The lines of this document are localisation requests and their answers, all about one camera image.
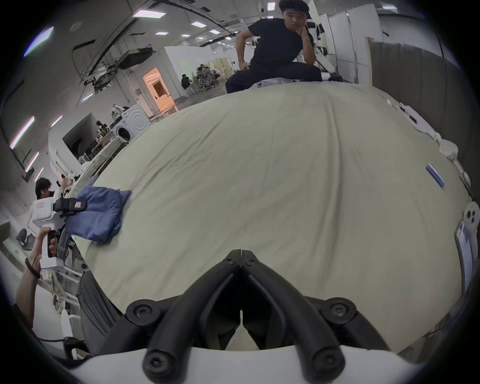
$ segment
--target doorway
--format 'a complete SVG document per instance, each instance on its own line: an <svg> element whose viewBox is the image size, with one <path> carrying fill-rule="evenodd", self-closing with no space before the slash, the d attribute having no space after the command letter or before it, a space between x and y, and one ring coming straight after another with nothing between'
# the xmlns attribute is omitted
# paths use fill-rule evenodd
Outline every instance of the doorway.
<svg viewBox="0 0 480 384"><path fill-rule="evenodd" d="M170 110L172 108L176 109L175 102L173 101L158 68L153 68L150 72L144 75L143 79L148 91L152 95L153 100L162 114L168 115L171 113Z"/></svg>

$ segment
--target black pants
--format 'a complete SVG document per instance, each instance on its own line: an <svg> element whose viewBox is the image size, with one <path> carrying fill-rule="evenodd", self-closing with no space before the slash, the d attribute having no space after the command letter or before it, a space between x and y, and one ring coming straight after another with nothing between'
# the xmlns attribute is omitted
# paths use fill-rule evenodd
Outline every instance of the black pants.
<svg viewBox="0 0 480 384"><path fill-rule="evenodd" d="M229 78L226 84L227 92L238 92L250 88L256 82L273 77L297 79L305 81L322 81L322 72L314 65L293 62L284 67L266 69L250 67L249 71L240 71Z"/></svg>

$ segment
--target floor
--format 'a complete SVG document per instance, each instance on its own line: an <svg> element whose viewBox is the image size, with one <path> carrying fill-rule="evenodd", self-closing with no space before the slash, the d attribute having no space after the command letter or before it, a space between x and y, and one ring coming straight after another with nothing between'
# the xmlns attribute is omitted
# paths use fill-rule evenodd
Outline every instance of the floor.
<svg viewBox="0 0 480 384"><path fill-rule="evenodd" d="M190 96L190 98L181 97L180 99L175 100L175 105L179 110L185 109L192 105L213 99L218 96L226 95L226 94L227 94L227 90L225 89L225 84L223 84L218 87L209 89L208 91L197 93L195 94L195 96Z"/></svg>

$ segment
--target white bedding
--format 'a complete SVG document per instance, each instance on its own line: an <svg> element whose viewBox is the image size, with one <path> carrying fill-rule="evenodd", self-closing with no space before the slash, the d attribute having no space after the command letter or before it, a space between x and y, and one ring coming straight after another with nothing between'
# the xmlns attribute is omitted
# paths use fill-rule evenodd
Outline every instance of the white bedding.
<svg viewBox="0 0 480 384"><path fill-rule="evenodd" d="M352 300L401 351L460 295L454 231L468 194L387 98L281 84L153 124L95 183L132 190L111 244L77 241L99 285L124 311L179 295L230 250L249 249L304 295Z"/></svg>

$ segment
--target black hair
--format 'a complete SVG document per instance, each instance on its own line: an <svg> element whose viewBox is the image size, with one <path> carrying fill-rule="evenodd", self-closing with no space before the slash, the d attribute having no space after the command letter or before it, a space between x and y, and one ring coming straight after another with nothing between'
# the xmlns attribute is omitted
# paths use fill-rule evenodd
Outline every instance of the black hair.
<svg viewBox="0 0 480 384"><path fill-rule="evenodd" d="M310 9L308 8L307 3L302 0L280 0L278 7L282 13L287 9L293 9L295 11L305 12L307 14L307 18L310 18Z"/></svg>
<svg viewBox="0 0 480 384"><path fill-rule="evenodd" d="M40 194L41 194L42 189L49 189L51 186L52 186L52 183L50 182L50 180L48 180L44 177L39 178L35 183L36 199L37 200L40 199Z"/></svg>

